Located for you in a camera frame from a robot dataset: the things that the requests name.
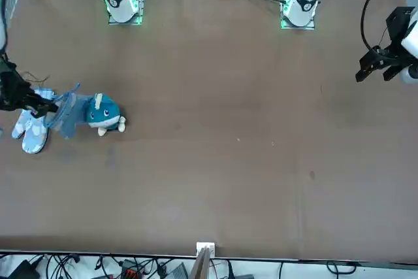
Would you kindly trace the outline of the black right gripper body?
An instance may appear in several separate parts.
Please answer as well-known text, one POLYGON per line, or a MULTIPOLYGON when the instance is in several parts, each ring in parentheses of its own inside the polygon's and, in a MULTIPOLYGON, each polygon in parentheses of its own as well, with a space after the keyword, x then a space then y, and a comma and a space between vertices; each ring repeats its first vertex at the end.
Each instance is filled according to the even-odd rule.
POLYGON ((1 110, 27 110, 26 98, 32 91, 31 84, 17 72, 16 64, 1 58, 1 110))

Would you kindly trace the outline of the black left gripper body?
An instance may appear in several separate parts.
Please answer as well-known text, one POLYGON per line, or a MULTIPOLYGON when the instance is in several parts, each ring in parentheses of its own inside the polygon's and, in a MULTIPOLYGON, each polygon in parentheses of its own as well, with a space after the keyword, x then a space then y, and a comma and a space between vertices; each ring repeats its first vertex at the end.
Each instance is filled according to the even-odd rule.
POLYGON ((414 7, 396 7, 386 19, 387 30, 391 40, 387 47, 389 51, 395 51, 409 27, 411 15, 414 13, 414 7))

